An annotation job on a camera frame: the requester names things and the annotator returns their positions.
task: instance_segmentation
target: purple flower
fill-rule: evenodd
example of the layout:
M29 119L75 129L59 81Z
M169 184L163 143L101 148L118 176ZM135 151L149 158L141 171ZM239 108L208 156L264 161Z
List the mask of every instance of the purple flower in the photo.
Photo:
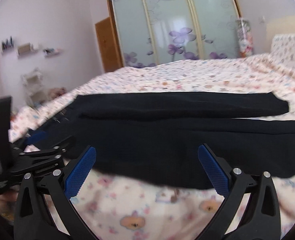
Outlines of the purple flower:
M169 45L169 51L168 53L170 55L174 55L175 53L177 54L182 54L184 51L182 50L182 47L180 46L175 46L174 44Z
M145 68L146 66L143 65L143 63L137 63L136 66L133 66L134 68Z
M177 44L182 44L187 41L195 41L196 40L196 35L192 34L193 30L191 28L182 28L180 29L179 32L177 31L171 31L169 33L170 36L176 37L173 42Z
M136 63L137 58L135 58L137 54L135 52L131 52L130 54L124 53L124 60L127 65L129 65L130 62Z
M225 53L221 53L220 55L218 55L216 52L212 52L209 56L210 56L211 59L227 58L227 55Z
M184 53L185 59L191 59L191 60L199 60L199 56L195 55L193 52L186 52Z

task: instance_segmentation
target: blue textured pad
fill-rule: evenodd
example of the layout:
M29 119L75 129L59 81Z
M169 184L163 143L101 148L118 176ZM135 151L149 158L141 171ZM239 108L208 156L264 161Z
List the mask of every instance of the blue textured pad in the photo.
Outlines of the blue textured pad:
M46 137L47 137L47 133L44 131L40 131L38 133L31 135L31 137L27 138L25 141L25 144L32 145L32 144L35 144L41 140L44 140Z
M229 180L220 165L204 145L199 147L198 156L216 192L226 198L230 192Z
M64 193L68 199L78 194L95 160L96 150L94 147L90 147L65 180Z

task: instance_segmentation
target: metal screw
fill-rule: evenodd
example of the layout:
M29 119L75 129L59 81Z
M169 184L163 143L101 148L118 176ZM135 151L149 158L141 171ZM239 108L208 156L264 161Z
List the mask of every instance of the metal screw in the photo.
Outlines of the metal screw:
M239 168L234 168L233 169L233 172L236 174L236 175L240 175L242 173L241 169Z
M60 174L61 174L61 170L55 170L55 171L53 171L53 175L54 176L58 176Z
M263 172L264 177L269 178L271 174L268 171Z
M31 177L31 174L30 173L27 173L24 175L24 179L29 179Z

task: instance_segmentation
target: floral bedsheet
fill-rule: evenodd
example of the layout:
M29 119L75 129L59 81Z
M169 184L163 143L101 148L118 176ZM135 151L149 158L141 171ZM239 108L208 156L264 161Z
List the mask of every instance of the floral bedsheet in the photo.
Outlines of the floral bedsheet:
M36 129L70 104L77 95L95 93L144 93L167 91L212 91L260 93L273 91L290 104L290 111L263 120L295 120L295 80L271 69L269 54L246 59L184 60L156 67L125 67L98 76L85 85L48 103L37 112L24 107L12 122L10 139L21 137L27 128ZM280 208L282 236L295 223L295 177L273 178ZM249 196L228 231L234 230ZM139 180L91 171L79 194L71 202L101 240L193 240L211 220L223 197L215 190L173 189ZM67 233L52 203L52 216Z

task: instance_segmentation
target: frosted glass panel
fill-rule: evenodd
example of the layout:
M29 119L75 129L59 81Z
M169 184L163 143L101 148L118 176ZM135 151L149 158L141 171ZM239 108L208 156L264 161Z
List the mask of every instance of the frosted glass panel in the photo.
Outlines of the frosted glass panel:
M187 0L145 0L160 64L198 59Z
M113 0L125 66L156 66L142 0Z
M239 56L233 0L193 0L206 58Z

